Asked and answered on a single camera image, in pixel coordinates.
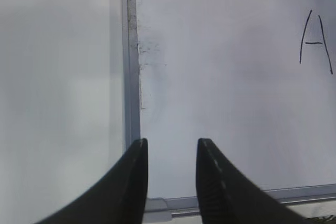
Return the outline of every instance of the whiteboard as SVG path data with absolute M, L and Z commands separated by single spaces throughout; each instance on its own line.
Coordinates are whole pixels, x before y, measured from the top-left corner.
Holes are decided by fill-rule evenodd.
M 123 147 L 121 0 L 0 0 L 0 223 L 35 223 Z
M 200 137 L 262 189 L 336 183 L 334 0 L 137 0 L 136 8 L 149 197 L 196 195 Z

